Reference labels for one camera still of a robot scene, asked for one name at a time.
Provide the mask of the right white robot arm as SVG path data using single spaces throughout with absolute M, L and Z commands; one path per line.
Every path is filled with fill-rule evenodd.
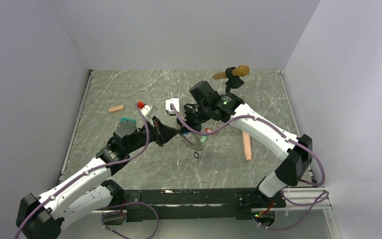
M 296 186 L 312 162 L 312 139 L 301 137 L 277 127 L 256 113 L 243 99 L 226 91 L 221 95 L 207 81 L 200 81 L 190 89 L 195 104 L 183 107 L 167 103 L 168 112 L 174 114 L 181 127 L 199 133 L 201 124 L 208 120 L 221 121 L 233 126 L 266 146 L 280 160 L 280 165 L 258 184 L 254 199 L 261 206 L 268 206 L 274 196 L 287 186 Z

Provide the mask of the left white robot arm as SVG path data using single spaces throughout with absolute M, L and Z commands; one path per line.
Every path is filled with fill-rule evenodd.
M 120 122 L 106 146 L 80 171 L 39 196 L 30 193 L 21 199 L 15 237 L 56 239 L 69 224 L 96 209 L 119 208 L 128 198 L 111 176 L 131 160 L 132 152 L 144 151 L 151 142 L 163 146 L 178 133 L 157 117 L 141 128 L 133 121 Z

